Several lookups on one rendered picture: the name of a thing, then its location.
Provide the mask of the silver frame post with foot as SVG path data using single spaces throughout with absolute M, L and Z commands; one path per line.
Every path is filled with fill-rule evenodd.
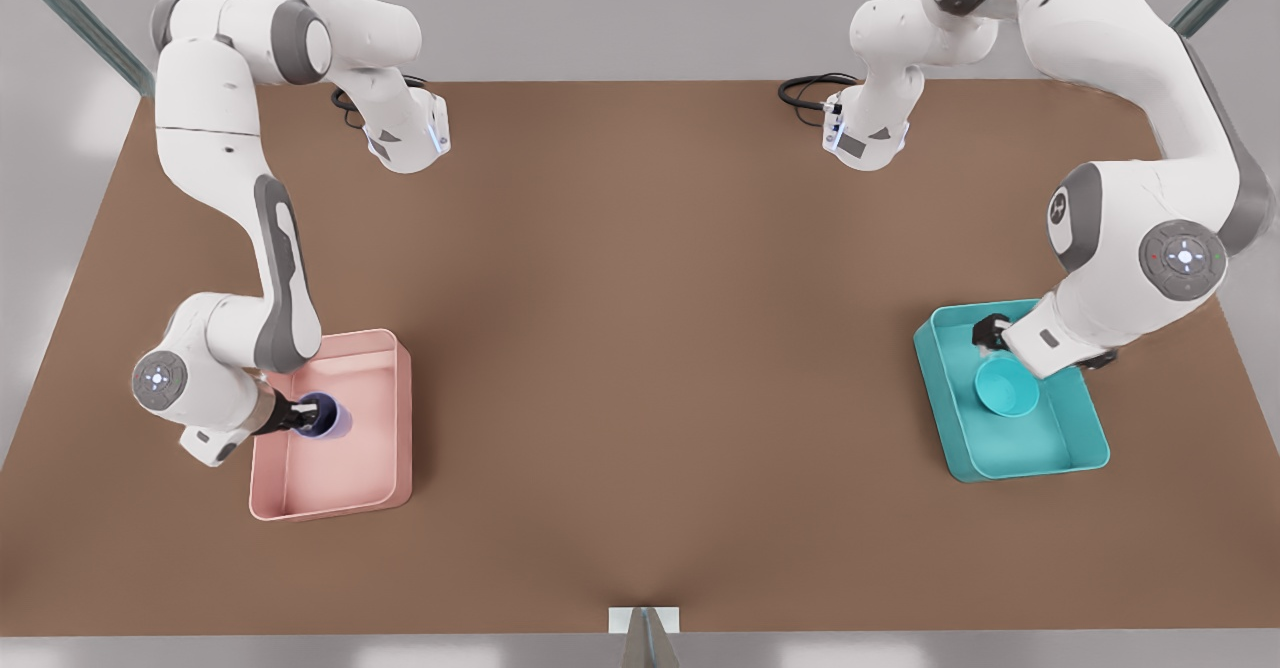
M 611 607 L 608 632 L 625 636 L 620 668 L 680 668 L 669 641 L 680 632 L 677 607 Z

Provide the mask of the teal box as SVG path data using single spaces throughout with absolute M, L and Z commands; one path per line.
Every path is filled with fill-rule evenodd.
M 1079 369 L 1036 378 L 972 340 L 989 314 L 1019 320 L 1034 299 L 934 308 L 913 340 L 951 476 L 964 484 L 1102 468 L 1111 450 Z

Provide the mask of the teal bowl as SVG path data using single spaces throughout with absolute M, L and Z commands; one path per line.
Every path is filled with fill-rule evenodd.
M 988 354 L 979 363 L 973 384 L 978 402 L 1001 417 L 1020 418 L 1039 404 L 1038 378 L 1011 354 Z

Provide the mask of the dark blue cup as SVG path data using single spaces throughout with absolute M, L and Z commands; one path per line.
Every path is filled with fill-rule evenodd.
M 337 440 L 351 431 L 353 425 L 352 415 L 334 395 L 329 393 L 307 393 L 301 395 L 297 402 L 315 402 L 317 404 L 317 415 L 312 433 L 292 433 L 310 440 Z

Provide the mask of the pink box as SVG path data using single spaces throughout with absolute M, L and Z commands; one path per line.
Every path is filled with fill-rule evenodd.
M 397 508 L 412 494 L 411 360 L 393 331 L 323 337 L 317 354 L 266 380 L 294 403 L 316 402 L 303 431 L 256 436 L 250 512 L 306 521 Z

